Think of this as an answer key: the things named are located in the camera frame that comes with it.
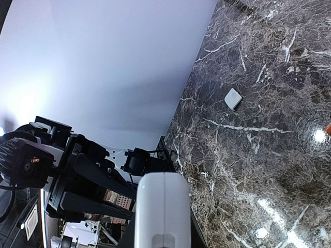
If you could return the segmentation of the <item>white remote control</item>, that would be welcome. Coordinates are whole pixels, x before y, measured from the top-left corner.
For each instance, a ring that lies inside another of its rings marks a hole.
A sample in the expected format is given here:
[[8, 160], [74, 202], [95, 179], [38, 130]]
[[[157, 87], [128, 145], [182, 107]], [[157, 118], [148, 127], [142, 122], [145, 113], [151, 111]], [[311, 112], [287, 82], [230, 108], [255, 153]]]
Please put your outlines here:
[[189, 188], [179, 173], [144, 175], [138, 184], [134, 247], [191, 247]]

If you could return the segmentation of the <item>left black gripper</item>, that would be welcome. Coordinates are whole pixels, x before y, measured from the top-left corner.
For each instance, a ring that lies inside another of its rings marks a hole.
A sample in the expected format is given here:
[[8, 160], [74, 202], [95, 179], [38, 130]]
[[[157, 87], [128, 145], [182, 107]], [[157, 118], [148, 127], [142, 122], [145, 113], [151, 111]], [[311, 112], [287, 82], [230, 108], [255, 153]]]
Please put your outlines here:
[[130, 220], [133, 212], [113, 203], [102, 202], [100, 198], [103, 192], [101, 187], [131, 199], [137, 196], [126, 181], [119, 182], [100, 169], [109, 152], [85, 136], [73, 133], [68, 125], [49, 119], [43, 122], [52, 129], [52, 146], [63, 150], [48, 196], [47, 214], [66, 222], [86, 220], [88, 214]]

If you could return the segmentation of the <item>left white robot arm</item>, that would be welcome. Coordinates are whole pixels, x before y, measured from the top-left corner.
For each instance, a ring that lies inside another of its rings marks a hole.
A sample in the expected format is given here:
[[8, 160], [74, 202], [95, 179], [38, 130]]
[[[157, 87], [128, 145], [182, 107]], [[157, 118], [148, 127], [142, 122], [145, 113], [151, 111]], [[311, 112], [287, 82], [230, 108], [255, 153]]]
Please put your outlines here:
[[105, 200], [107, 190], [136, 199], [134, 176], [173, 170], [163, 137], [153, 151], [106, 149], [68, 125], [39, 116], [35, 121], [50, 127], [50, 145], [62, 151], [45, 205], [52, 218], [79, 222], [95, 214], [129, 220], [130, 210]]

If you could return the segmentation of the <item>white battery cover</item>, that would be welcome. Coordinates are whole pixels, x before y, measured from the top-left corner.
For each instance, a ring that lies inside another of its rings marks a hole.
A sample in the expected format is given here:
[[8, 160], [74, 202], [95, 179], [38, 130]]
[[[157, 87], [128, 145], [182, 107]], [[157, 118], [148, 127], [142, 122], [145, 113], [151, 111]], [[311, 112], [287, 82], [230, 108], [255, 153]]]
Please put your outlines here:
[[231, 109], [232, 111], [235, 110], [237, 105], [242, 101], [242, 96], [234, 89], [231, 88], [230, 91], [227, 93], [227, 95], [224, 98], [224, 101], [226, 105]]

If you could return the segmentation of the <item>black front rail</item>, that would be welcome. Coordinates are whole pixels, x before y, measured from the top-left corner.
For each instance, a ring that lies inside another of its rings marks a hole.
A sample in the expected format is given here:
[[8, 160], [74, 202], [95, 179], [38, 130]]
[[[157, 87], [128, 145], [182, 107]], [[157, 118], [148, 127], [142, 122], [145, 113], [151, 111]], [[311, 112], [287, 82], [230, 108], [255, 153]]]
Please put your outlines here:
[[163, 247], [207, 247], [201, 229], [190, 208], [186, 180], [176, 172], [162, 136], [157, 157], [164, 162], [163, 176]]

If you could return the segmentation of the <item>orange battery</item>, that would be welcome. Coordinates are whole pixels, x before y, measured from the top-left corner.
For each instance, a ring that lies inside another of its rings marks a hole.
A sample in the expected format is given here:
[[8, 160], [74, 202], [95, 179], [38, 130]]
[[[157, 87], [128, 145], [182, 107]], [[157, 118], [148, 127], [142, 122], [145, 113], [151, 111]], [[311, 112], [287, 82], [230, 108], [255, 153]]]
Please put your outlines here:
[[331, 124], [329, 124], [326, 128], [325, 131], [328, 135], [331, 135]]

